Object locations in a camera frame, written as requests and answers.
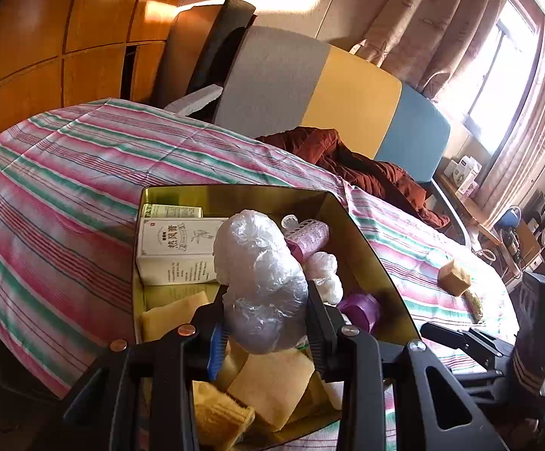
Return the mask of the yellow sponge block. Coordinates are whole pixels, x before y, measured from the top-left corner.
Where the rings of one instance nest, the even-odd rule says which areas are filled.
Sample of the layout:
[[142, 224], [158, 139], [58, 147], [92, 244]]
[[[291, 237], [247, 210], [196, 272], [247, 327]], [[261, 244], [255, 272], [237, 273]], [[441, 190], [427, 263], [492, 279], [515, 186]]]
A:
[[200, 291], [165, 306], [147, 310], [140, 316], [143, 341], [158, 340], [176, 327], [189, 324], [198, 307], [207, 303], [206, 292]]

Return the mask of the purple plastic cap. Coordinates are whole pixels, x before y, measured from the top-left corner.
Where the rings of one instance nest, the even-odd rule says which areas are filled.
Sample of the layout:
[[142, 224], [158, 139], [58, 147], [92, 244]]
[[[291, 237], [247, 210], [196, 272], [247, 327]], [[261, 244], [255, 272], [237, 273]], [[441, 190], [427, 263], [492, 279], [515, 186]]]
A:
[[369, 293], [350, 293], [339, 302], [337, 307], [354, 326], [369, 334], [373, 332], [382, 315], [380, 304]]

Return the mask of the tan sponge block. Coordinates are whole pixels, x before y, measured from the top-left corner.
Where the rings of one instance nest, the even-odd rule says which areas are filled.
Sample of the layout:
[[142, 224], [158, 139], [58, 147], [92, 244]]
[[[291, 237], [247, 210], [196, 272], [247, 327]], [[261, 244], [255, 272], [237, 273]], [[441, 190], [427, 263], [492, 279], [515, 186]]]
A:
[[227, 393], [277, 432], [291, 418], [313, 373], [311, 359], [296, 348], [250, 354]]

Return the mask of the white plastic bag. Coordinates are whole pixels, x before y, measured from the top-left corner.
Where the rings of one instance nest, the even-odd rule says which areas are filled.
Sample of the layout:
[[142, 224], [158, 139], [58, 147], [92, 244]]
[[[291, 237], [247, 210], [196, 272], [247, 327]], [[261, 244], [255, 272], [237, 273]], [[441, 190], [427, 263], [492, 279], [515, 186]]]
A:
[[295, 347], [305, 336], [308, 286], [301, 264], [270, 217], [243, 210], [228, 218], [213, 244], [216, 278], [230, 335], [247, 352]]
[[337, 272], [337, 258], [324, 251], [314, 253], [304, 265], [306, 279], [314, 283], [322, 301], [331, 306], [336, 306], [344, 295]]

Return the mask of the yellow knitted sock roll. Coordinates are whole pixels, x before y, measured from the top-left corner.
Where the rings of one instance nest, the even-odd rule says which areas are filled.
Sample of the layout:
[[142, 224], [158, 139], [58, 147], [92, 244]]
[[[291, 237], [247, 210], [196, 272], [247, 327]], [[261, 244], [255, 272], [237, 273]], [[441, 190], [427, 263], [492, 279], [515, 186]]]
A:
[[211, 383], [194, 381], [192, 385], [199, 444], [231, 450], [253, 424], [255, 409], [240, 405]]

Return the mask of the pink hair roller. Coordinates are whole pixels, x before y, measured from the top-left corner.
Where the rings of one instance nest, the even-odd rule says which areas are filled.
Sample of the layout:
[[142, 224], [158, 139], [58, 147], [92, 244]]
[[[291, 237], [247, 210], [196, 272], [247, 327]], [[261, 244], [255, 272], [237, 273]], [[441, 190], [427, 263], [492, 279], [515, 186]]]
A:
[[282, 218], [281, 226], [287, 247], [300, 264], [322, 250], [330, 239], [329, 226], [319, 220], [299, 222], [296, 216], [287, 215]]

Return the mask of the green yellow snack packet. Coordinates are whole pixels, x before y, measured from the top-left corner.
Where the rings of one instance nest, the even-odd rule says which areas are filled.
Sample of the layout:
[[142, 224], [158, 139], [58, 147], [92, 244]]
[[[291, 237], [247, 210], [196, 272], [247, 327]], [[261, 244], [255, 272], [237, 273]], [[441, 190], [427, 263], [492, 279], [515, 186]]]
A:
[[481, 323], [483, 321], [483, 305], [481, 304], [480, 298], [471, 289], [467, 289], [462, 297], [467, 304], [474, 323]]

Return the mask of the gold metal tin box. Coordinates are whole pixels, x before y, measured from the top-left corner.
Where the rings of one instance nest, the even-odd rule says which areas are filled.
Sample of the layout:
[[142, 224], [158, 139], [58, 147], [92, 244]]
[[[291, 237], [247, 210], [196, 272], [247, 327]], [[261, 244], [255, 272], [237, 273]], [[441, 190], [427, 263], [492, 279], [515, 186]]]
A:
[[[204, 218], [231, 217], [244, 210], [253, 210], [267, 215], [278, 223], [285, 215], [296, 214], [299, 220], [318, 220], [330, 227], [331, 239], [323, 250], [334, 254], [339, 263], [339, 277], [345, 294], [364, 292], [371, 294], [380, 303], [380, 322], [374, 324], [373, 336], [378, 340], [403, 346], [412, 339], [419, 339], [418, 331], [405, 303], [394, 286], [372, 247], [360, 232], [340, 199], [331, 191], [310, 191], [310, 189], [282, 188], [272, 185], [249, 184], [204, 184], [204, 185], [165, 185], [144, 188], [140, 198], [139, 214], [147, 204], [198, 207]], [[137, 343], [143, 342], [142, 313], [154, 307], [165, 306], [182, 295], [189, 295], [198, 289], [206, 291], [212, 300], [218, 284], [178, 284], [151, 286], [140, 279], [137, 263], [133, 267], [133, 317], [134, 333]], [[262, 315], [256, 315], [257, 321], [249, 324], [249, 329], [264, 329], [264, 336], [254, 336], [255, 342], [283, 342], [285, 328], [289, 335], [298, 335], [287, 322], [280, 321], [282, 316], [266, 309]], [[279, 443], [289, 442], [311, 433], [330, 421], [332, 415], [316, 424], [314, 414], [303, 418], [302, 428], [293, 425], [285, 433], [278, 432]]]

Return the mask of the small brown sponge block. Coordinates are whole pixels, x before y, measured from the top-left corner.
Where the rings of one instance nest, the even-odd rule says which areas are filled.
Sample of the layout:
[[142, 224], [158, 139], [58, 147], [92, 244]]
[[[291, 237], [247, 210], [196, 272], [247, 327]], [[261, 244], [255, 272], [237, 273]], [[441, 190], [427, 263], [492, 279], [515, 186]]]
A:
[[471, 277], [455, 260], [440, 268], [438, 286], [451, 296], [459, 297], [471, 286]]

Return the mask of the beige medicine carton box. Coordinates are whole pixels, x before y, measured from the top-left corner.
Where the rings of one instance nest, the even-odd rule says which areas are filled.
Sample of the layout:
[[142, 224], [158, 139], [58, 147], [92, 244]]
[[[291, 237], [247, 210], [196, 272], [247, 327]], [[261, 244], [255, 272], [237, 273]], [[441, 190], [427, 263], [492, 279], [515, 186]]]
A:
[[153, 218], [139, 222], [136, 263], [145, 285], [216, 279], [213, 244], [224, 218]]

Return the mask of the small green white box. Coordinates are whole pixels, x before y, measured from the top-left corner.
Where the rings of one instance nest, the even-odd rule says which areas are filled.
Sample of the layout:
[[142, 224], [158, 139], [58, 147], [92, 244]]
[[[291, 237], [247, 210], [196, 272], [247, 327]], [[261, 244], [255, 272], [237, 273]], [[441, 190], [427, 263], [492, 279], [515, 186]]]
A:
[[146, 203], [140, 211], [141, 219], [162, 219], [162, 218], [189, 218], [200, 219], [203, 211], [200, 207], [188, 207], [177, 205], [151, 204]]

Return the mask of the wooden side shelf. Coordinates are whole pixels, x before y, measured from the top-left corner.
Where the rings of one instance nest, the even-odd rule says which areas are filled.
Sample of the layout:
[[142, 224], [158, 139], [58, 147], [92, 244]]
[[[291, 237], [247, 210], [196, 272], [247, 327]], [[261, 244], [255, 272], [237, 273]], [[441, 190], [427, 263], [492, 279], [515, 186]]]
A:
[[502, 238], [493, 229], [493, 227], [487, 227], [484, 223], [487, 221], [487, 215], [476, 205], [469, 197], [463, 197], [459, 194], [458, 188], [453, 182], [446, 177], [443, 173], [436, 173], [433, 175], [433, 179], [437, 181], [442, 190], [447, 194], [451, 203], [455, 208], [464, 214], [464, 224], [466, 227], [474, 226], [477, 228], [480, 234], [483, 234], [493, 245], [499, 247], [502, 244]]

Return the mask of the striped pink green bedsheet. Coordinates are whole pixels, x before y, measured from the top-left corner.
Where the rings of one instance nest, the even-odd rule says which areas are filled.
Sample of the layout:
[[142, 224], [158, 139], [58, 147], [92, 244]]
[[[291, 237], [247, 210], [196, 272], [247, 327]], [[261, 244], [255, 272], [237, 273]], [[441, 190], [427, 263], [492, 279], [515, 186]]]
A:
[[56, 396], [133, 333], [131, 274], [142, 191], [241, 183], [334, 194], [416, 325], [471, 326], [437, 285], [459, 244], [272, 145], [146, 105], [107, 99], [44, 112], [0, 134], [0, 340]]

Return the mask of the orange wooden wardrobe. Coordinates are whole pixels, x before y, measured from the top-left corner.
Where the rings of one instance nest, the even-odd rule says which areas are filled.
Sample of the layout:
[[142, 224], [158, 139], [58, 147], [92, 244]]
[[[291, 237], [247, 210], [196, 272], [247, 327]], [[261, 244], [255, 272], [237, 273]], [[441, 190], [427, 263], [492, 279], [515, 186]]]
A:
[[181, 0], [0, 0], [0, 133], [43, 111], [154, 93]]

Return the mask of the patterned beige curtain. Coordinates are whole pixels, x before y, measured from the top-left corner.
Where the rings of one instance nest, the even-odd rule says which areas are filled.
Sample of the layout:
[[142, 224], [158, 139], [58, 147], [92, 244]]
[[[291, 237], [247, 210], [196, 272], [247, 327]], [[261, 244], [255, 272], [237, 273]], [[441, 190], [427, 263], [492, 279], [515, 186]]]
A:
[[389, 0], [350, 52], [433, 100], [480, 53], [507, 0]]

